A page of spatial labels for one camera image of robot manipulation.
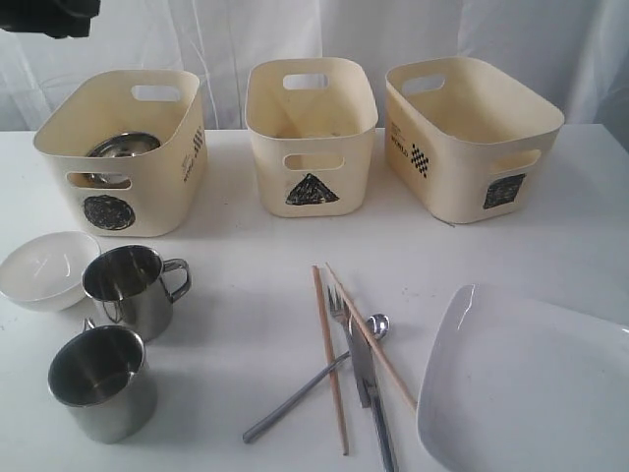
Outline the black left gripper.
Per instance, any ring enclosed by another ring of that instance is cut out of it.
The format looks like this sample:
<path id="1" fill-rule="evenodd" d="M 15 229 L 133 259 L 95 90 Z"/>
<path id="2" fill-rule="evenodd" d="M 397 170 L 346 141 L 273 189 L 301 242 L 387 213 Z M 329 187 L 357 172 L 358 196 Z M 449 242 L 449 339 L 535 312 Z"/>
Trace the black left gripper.
<path id="1" fill-rule="evenodd" d="M 88 37 L 100 0 L 1 0 L 1 29 L 52 38 Z"/>

